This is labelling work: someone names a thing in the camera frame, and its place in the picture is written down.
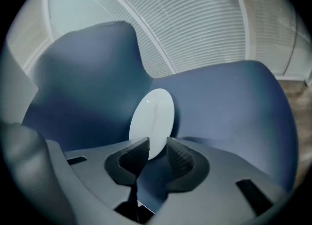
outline chair backrest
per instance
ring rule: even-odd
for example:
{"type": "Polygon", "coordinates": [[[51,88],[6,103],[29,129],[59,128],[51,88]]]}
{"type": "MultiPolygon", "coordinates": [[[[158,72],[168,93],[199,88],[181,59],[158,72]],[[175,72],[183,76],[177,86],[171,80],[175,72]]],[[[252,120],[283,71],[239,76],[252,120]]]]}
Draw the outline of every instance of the chair backrest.
{"type": "Polygon", "coordinates": [[[135,30],[122,21],[62,36],[30,77],[39,90],[23,124],[65,151],[128,140],[132,115],[152,82],[135,30]]]}

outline blue chair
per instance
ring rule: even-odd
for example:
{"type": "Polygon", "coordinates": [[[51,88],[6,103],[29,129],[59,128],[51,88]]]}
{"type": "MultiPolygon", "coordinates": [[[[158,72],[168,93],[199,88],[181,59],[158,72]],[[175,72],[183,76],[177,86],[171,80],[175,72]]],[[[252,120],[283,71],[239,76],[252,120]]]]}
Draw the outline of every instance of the blue chair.
{"type": "MultiPolygon", "coordinates": [[[[175,104],[172,137],[232,152],[290,191],[298,142],[289,103],[275,77],[257,61],[239,61],[152,79],[142,66],[133,27],[112,22],[56,40],[31,72],[39,91],[23,124],[63,151],[129,139],[141,99],[166,89],[175,104]]],[[[148,161],[138,199],[153,211],[170,181],[164,152],[148,161]]]]}

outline wooden floor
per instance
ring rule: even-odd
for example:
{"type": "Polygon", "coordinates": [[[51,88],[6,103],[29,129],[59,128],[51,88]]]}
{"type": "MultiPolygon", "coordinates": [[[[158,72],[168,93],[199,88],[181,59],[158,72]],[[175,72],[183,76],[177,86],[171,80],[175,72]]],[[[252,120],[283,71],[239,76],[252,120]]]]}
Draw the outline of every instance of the wooden floor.
{"type": "Polygon", "coordinates": [[[312,88],[304,82],[279,81],[291,105],[299,141],[298,186],[312,163],[312,88]]]}

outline plate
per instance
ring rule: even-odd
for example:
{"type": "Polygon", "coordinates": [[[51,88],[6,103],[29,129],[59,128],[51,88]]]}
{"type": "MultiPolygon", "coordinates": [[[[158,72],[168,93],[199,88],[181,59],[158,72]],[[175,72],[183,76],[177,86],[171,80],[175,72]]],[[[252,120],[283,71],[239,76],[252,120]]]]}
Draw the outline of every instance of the plate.
{"type": "Polygon", "coordinates": [[[132,117],[129,139],[150,138],[148,160],[157,156],[166,145],[175,119],[175,106],[171,95],[164,89],[148,93],[132,117]]]}

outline rectangular black slot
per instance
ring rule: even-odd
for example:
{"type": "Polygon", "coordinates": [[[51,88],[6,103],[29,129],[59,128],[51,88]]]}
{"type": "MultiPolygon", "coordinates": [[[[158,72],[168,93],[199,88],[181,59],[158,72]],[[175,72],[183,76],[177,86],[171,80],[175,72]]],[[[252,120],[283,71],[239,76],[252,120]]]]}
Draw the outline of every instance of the rectangular black slot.
{"type": "Polygon", "coordinates": [[[74,157],[74,158],[71,158],[71,159],[67,159],[67,162],[69,165],[73,165],[73,164],[78,164],[78,163],[81,163],[81,162],[84,162],[86,161],[87,159],[85,157],[74,157]]]}
{"type": "Polygon", "coordinates": [[[236,185],[243,193],[257,216],[263,214],[272,207],[273,204],[270,200],[268,200],[268,198],[250,179],[238,181],[236,182],[236,185]]]}

